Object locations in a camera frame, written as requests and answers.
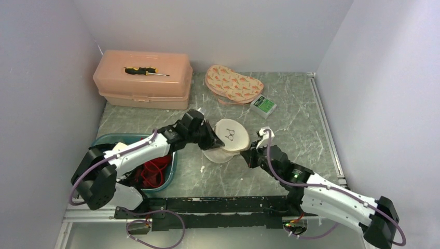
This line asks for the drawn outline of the round white mesh pouch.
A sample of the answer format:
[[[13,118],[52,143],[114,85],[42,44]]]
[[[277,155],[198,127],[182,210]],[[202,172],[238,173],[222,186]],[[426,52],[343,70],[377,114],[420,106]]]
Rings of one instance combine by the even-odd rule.
[[[226,163],[250,148],[250,136],[246,128],[235,120],[219,120],[214,132],[225,145],[203,151],[204,156],[213,163]]]

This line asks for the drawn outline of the floral mesh laundry bag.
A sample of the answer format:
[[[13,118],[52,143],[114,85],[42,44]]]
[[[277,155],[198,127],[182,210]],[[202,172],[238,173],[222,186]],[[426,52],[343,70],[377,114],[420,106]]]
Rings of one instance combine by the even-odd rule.
[[[222,104],[251,103],[264,89],[260,80],[221,65],[213,65],[208,69],[204,84]]]

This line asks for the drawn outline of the red satin bra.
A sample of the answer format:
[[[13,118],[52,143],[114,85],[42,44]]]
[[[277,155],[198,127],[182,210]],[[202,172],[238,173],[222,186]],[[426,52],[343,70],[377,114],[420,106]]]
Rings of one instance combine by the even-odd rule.
[[[134,182],[144,189],[153,189],[165,183],[166,169],[172,162],[172,156],[166,155],[145,162],[138,166],[134,175]]]

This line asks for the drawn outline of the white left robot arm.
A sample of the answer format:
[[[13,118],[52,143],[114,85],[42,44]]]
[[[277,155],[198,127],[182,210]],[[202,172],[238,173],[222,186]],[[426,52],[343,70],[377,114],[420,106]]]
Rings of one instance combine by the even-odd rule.
[[[174,124],[155,129],[153,133],[123,149],[100,151],[90,147],[71,178],[69,203],[87,205],[98,210],[105,205],[129,210],[137,218],[149,211],[149,200],[143,191],[118,182],[122,176],[145,162],[171,155],[196,144],[201,150],[223,147],[204,114],[191,109]]]

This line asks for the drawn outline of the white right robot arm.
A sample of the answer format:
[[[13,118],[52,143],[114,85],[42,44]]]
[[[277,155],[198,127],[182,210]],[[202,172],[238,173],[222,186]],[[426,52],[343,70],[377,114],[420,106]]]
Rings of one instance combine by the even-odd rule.
[[[311,169],[291,162],[278,146],[255,145],[240,155],[249,168],[261,168],[287,190],[286,209],[292,215],[309,213],[353,229],[376,248],[406,245],[391,199],[363,196],[340,187]]]

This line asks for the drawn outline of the white green small box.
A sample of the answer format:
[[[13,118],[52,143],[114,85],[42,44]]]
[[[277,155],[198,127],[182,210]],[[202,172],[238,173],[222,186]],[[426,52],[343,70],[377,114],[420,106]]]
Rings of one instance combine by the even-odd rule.
[[[267,119],[276,108],[277,104],[261,94],[250,103],[250,110],[259,114],[264,119]]]

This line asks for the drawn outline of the teal plastic basin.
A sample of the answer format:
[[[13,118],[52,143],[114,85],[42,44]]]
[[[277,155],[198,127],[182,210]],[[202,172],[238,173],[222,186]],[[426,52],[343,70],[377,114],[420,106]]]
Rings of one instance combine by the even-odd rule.
[[[95,142],[92,143],[92,146],[96,146],[100,151],[104,152],[106,150],[112,149],[118,142],[122,142],[124,144],[130,145],[140,140],[143,140],[149,136],[150,136],[149,134],[137,134],[137,133],[110,133],[97,138]],[[174,175],[176,173],[176,167],[177,167],[177,153],[173,153],[171,156],[172,156],[172,162],[169,164],[168,168],[166,169],[165,183],[162,186],[153,189],[144,189],[138,186],[134,182],[134,175],[138,167],[136,167],[133,171],[123,175],[123,177],[119,179],[119,183],[124,184],[126,186],[136,187],[138,189],[141,189],[145,193],[158,192],[166,189],[171,184]]]

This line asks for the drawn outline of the pink plastic storage box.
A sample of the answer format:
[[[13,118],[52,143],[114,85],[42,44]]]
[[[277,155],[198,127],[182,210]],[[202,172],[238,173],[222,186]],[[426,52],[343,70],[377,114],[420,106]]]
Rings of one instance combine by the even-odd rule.
[[[125,67],[153,67],[157,75],[130,75]],[[93,75],[109,104],[127,107],[188,108],[193,69],[182,53],[107,50]]]

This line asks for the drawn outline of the black yellow screwdriver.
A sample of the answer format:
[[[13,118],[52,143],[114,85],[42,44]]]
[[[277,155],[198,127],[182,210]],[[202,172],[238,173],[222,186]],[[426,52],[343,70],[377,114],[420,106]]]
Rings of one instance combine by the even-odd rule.
[[[158,73],[156,68],[153,67],[125,67],[125,73],[130,75],[157,75],[170,77],[168,74]]]

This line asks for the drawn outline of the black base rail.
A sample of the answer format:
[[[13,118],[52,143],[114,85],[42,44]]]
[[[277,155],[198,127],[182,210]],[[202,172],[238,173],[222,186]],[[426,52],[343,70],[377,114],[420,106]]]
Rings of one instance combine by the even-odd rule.
[[[153,231],[231,227],[279,229],[303,214],[286,196],[150,198],[133,211],[116,207],[116,219],[148,218]]]

